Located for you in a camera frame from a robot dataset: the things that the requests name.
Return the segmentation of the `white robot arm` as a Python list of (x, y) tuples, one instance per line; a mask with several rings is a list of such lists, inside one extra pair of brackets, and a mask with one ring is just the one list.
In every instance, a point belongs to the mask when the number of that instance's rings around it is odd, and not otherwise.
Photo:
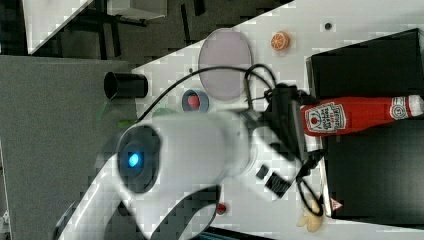
[(280, 84), (263, 112), (174, 113), (132, 125), (63, 214), (54, 240), (103, 240), (118, 208), (145, 240), (190, 240), (213, 222), (231, 179), (265, 201), (282, 198), (307, 160), (304, 96)]

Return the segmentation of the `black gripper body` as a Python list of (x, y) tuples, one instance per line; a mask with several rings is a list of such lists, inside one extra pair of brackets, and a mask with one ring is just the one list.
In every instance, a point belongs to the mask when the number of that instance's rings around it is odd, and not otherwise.
[(308, 160), (301, 107), (317, 103), (317, 99), (295, 85), (278, 84), (266, 92), (269, 103), (261, 120), (277, 136), (270, 146), (289, 162)]

